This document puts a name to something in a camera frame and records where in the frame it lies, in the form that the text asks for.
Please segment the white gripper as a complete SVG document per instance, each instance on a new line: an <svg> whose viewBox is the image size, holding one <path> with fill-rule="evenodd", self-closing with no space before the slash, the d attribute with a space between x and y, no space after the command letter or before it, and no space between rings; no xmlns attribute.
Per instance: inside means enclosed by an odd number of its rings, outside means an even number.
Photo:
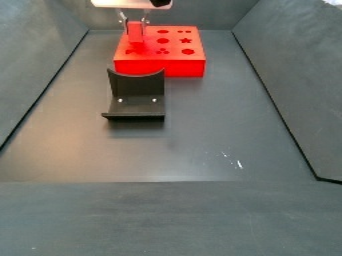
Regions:
<svg viewBox="0 0 342 256"><path fill-rule="evenodd" d="M150 9L170 9L172 0L91 0L95 7L116 8L116 16L119 23L127 22L127 16L120 8L144 9L142 23L150 24Z"/></svg>

